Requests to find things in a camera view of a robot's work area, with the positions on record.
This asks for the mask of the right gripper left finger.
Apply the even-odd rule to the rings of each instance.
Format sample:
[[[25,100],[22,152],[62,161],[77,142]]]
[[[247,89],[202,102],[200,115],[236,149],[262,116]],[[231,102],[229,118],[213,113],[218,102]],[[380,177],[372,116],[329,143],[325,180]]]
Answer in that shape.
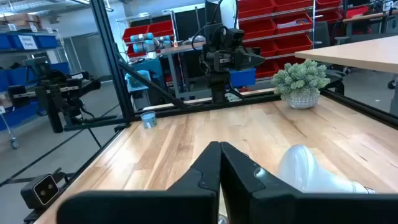
[[[66,199],[57,224],[218,224],[221,146],[211,142],[166,190],[91,190]]]

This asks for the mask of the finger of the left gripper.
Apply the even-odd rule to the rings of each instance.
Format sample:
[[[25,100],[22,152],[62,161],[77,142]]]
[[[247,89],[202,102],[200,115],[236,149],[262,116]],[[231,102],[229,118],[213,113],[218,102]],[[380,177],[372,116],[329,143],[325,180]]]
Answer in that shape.
[[[265,62],[259,47],[239,47],[234,53],[235,67],[256,67]]]

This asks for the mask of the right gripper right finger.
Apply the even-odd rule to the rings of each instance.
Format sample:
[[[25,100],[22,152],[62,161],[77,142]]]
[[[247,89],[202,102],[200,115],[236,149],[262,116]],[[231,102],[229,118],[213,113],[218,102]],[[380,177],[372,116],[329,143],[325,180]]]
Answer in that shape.
[[[398,194],[303,193],[221,142],[230,224],[398,224]]]

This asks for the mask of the white flood lightbulb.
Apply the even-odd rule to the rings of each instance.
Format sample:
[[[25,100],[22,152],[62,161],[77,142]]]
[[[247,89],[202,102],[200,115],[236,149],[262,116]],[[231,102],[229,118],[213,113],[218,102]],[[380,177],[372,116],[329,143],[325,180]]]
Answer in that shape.
[[[253,177],[268,192],[281,194],[368,195],[376,191],[359,182],[339,177],[324,169],[304,145],[290,147],[282,156],[276,175],[257,167]]]

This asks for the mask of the red plastic storage bin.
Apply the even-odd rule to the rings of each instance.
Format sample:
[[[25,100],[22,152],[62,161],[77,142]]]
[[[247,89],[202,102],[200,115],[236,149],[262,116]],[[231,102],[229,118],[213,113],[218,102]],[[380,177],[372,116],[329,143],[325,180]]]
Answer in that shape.
[[[312,48],[312,41],[307,34],[287,36],[276,39],[274,42],[278,55],[292,54]]]
[[[277,52],[276,45],[273,40],[258,40],[254,42],[245,42],[243,43],[243,45],[245,47],[260,48],[261,56],[263,57],[275,56]]]
[[[275,3],[273,0],[239,0],[238,12],[240,15],[257,15],[274,12]]]
[[[123,41],[128,43],[131,41],[131,36],[145,34],[149,30],[149,25],[129,27],[124,30]]]
[[[313,0],[273,0],[273,2],[275,6],[275,12],[300,9],[313,5]]]
[[[276,34],[308,30],[313,27],[313,21],[307,13],[277,17],[273,21],[276,24]]]
[[[278,70],[275,60],[266,60],[264,63],[256,67],[256,79],[272,77],[278,72]]]
[[[171,20],[152,23],[149,26],[149,33],[152,33],[154,37],[161,37],[166,35],[173,35],[174,29]]]
[[[265,18],[240,22],[239,28],[245,32],[244,39],[246,40],[274,35],[276,24],[272,19]]]

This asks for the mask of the blue plastic storage bin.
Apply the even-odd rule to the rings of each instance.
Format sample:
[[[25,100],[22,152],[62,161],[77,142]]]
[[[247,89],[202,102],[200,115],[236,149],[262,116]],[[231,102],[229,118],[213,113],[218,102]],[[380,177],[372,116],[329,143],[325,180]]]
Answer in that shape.
[[[230,82],[232,87],[254,85],[256,82],[256,69],[230,70]]]

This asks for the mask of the green succulent in grey pot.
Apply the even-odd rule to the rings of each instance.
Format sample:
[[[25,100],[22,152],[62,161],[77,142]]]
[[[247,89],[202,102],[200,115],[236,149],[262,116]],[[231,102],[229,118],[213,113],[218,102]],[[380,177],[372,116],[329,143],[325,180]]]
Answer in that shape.
[[[327,86],[326,66],[306,59],[303,63],[286,63],[272,77],[275,94],[280,95],[290,107],[304,110],[318,103],[320,89]]]

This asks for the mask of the metal shelving rack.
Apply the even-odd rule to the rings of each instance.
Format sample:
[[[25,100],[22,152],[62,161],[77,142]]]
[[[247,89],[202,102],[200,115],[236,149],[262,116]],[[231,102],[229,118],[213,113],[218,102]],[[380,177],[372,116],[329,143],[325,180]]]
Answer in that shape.
[[[264,37],[259,37],[255,39],[246,39],[243,40],[243,42],[254,42],[258,40],[273,40],[275,41],[276,39],[287,37],[287,36],[292,36],[292,35],[302,35],[302,34],[307,34],[310,40],[312,41],[312,49],[314,40],[313,35],[315,34],[315,23],[316,22],[337,22],[341,18],[340,14],[340,9],[341,9],[341,2],[342,0],[313,0],[313,5],[310,7],[305,7],[305,8],[300,8],[300,9],[293,9],[289,11],[283,11],[283,12],[274,12],[268,13],[268,14],[257,14],[257,15],[251,15],[248,16],[246,15],[240,15],[238,12],[238,25],[240,22],[243,21],[251,21],[251,20],[257,20],[257,19],[275,19],[277,17],[285,17],[285,16],[292,16],[294,14],[301,14],[301,13],[307,13],[310,18],[313,21],[313,27],[308,30],[301,30],[297,32],[289,32],[289,33],[284,33],[284,34],[275,34],[274,35],[269,35],[269,36],[264,36]],[[275,60],[276,64],[278,66],[278,69],[281,69],[283,64],[285,63],[296,63],[296,62],[301,62],[300,59],[294,57],[294,53],[292,54],[284,54],[284,55],[278,55],[276,53],[275,56],[271,57],[265,57],[266,60]],[[271,77],[265,77],[265,78],[258,78],[256,79],[257,81],[265,81],[269,80]]]

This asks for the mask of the black office chair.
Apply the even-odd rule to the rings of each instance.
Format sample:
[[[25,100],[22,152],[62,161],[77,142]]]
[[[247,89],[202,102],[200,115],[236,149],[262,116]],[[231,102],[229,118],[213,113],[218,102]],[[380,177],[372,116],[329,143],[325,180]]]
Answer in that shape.
[[[315,49],[340,45],[349,41],[341,22],[316,22],[313,35]]]

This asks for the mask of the small blue round cup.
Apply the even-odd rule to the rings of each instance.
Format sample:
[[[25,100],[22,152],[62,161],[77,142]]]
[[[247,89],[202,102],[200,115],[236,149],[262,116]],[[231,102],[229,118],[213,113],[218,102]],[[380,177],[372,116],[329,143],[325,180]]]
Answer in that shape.
[[[157,118],[153,111],[142,113],[141,120],[145,129],[150,129],[157,126]]]

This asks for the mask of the light wooden desk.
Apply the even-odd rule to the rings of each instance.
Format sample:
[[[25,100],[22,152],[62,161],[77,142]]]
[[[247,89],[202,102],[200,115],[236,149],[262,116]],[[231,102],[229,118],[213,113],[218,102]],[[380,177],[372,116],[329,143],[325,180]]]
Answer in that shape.
[[[398,35],[295,53],[295,57],[347,67],[398,73]]]

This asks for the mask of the cardboard box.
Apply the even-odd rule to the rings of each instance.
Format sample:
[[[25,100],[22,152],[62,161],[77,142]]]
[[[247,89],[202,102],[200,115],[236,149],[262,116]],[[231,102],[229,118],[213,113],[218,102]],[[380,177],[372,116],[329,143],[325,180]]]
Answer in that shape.
[[[37,29],[41,29],[41,19],[37,15],[32,14],[0,14],[0,24],[14,24],[17,27],[30,28],[35,26]]]

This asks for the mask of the blue labelled storage bin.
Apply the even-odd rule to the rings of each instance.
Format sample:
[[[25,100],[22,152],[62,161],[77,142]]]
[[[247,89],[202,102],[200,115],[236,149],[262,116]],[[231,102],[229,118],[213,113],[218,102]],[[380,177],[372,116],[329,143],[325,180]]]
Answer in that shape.
[[[11,34],[7,36],[12,47],[20,50],[37,50],[38,46],[36,44],[33,35],[16,35]]]

